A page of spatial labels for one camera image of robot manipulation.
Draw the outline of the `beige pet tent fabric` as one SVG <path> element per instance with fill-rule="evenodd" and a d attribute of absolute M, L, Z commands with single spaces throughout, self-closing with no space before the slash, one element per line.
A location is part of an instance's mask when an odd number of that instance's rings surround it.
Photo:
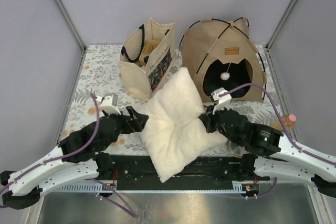
<path fill-rule="evenodd" d="M 198 74 L 191 76 L 199 95 L 203 102 L 209 102 L 210 94 L 219 88 L 232 90 L 238 86 L 233 86 L 230 78 L 226 81 L 220 78 L 222 72 L 225 72 L 230 63 L 230 56 L 224 56 L 220 59 L 207 57 L 205 63 L 202 64 Z M 231 94 L 234 101 L 253 101 L 263 102 L 265 99 L 264 90 L 261 85 L 255 83 L 245 83 L 243 87 Z"/>

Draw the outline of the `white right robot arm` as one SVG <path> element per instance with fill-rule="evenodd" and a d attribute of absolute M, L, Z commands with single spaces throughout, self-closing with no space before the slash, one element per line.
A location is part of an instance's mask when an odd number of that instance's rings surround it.
<path fill-rule="evenodd" d="M 335 156 L 298 143 L 270 126 L 251 123 L 232 109 L 201 114 L 208 133 L 219 132 L 232 143 L 243 147 L 239 173 L 243 179 L 254 176 L 297 180 L 335 197 Z"/>

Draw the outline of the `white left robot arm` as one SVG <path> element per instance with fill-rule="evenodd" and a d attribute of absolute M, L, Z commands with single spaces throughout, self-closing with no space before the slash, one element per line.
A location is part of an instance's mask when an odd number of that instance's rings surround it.
<path fill-rule="evenodd" d="M 70 133 L 48 154 L 20 171 L 1 172 L 1 208 L 28 208 L 41 197 L 74 182 L 114 179 L 117 172 L 105 150 L 119 135 L 143 131 L 149 119 L 132 106 L 126 110 L 127 114 L 97 116 L 94 122 Z"/>

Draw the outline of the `white fluffy cushion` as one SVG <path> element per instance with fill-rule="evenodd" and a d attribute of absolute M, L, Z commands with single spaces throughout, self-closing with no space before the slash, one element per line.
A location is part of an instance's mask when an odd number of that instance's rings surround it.
<path fill-rule="evenodd" d="M 204 106 L 185 67 L 135 110 L 149 116 L 140 138 L 162 183 L 204 151 L 227 141 L 218 132 L 206 132 L 199 119 Z"/>

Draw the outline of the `black tent pole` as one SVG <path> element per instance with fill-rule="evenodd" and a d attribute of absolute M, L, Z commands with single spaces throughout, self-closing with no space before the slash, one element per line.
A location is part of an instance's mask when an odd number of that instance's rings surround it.
<path fill-rule="evenodd" d="M 230 22 L 216 18 L 197 21 L 187 29 L 179 44 L 182 66 L 194 77 L 207 57 L 220 59 L 238 55 L 241 47 L 249 45 L 248 35 L 246 17 Z"/>
<path fill-rule="evenodd" d="M 224 53 L 230 56 L 227 67 L 233 86 L 255 83 L 267 86 L 266 67 L 254 41 L 249 34 L 249 20 L 240 17 L 229 22 L 228 45 Z"/>

